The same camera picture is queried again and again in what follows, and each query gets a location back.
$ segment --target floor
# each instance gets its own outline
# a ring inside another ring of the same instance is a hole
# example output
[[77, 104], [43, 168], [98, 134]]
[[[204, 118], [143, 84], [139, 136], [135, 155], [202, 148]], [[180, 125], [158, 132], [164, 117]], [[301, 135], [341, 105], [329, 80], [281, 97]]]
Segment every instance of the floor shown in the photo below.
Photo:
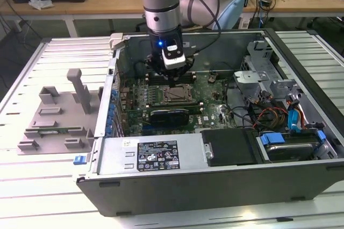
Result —
[[[298, 29], [307, 30], [307, 21]], [[136, 24], [141, 19], [114, 20], [116, 32], [134, 32]], [[299, 23], [297, 18], [275, 18], [266, 24], [275, 31], [294, 31]], [[79, 20], [77, 28], [82, 37], [97, 37], [110, 35], [107, 20]], [[43, 38], [69, 37], [67, 28], [62, 21], [34, 21], [31, 25]], [[257, 28], [258, 22], [253, 22], [252, 28]], [[344, 29], [341, 25], [329, 18], [319, 18], [313, 23], [316, 30], [339, 53], [344, 51]], [[40, 39], [24, 23], [22, 32], [10, 33], [0, 42], [0, 101], [11, 87], [26, 62], [39, 45]]]

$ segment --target robotic arm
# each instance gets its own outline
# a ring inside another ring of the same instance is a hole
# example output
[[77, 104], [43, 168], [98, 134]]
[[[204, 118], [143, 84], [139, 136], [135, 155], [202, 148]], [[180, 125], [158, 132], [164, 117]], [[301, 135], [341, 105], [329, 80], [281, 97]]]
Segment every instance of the robotic arm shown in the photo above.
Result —
[[[217, 13], [218, 0], [203, 0]], [[242, 12], [244, 0], [220, 0], [217, 20], [221, 28], [231, 28]], [[166, 79], [176, 81], [193, 65], [185, 56], [181, 24], [207, 24], [217, 29], [213, 15], [200, 0], [143, 0], [152, 53], [146, 62]]]

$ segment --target motherboard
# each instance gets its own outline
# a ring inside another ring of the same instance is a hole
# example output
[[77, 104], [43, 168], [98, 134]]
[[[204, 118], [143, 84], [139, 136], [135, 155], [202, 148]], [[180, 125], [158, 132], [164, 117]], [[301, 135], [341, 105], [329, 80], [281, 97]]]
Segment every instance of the motherboard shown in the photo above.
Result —
[[122, 81], [121, 117], [126, 136], [187, 134], [236, 127], [224, 103], [227, 79], [199, 74], [193, 76], [192, 83], [181, 80], [173, 87], [145, 77]]

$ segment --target side panel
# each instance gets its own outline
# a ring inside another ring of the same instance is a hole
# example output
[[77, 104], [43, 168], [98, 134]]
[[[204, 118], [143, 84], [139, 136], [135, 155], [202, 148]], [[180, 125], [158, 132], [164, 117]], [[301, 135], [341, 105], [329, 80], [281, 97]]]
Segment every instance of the side panel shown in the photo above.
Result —
[[77, 185], [102, 215], [114, 217], [313, 199], [344, 179], [341, 165], [79, 180]]

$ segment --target wooden desk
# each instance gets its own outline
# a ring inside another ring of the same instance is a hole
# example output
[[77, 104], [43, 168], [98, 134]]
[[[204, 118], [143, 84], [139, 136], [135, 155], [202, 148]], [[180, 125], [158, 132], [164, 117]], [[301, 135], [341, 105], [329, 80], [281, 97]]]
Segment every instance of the wooden desk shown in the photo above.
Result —
[[[255, 0], [244, 8], [241, 28], [247, 28], [255, 11]], [[344, 1], [340, 0], [276, 0], [269, 17], [336, 17], [344, 16]]]
[[[14, 9], [27, 20], [64, 20], [71, 37], [77, 37], [74, 21], [78, 19], [141, 18], [142, 0], [86, 0], [83, 3], [54, 3], [45, 10], [33, 9], [28, 4], [15, 4]], [[255, 1], [244, 8], [241, 28], [247, 28], [255, 11]], [[7, 20], [17, 20], [5, 0], [0, 0], [0, 13]], [[340, 0], [276, 0], [270, 17], [335, 17], [344, 16], [344, 1]]]
[[[36, 10], [30, 5], [16, 4], [15, 11], [25, 20], [64, 20], [71, 37], [78, 37], [75, 20], [142, 18], [142, 0], [86, 0], [82, 3], [56, 2], [49, 9]], [[6, 20], [18, 20], [5, 0], [0, 0], [0, 13]]]

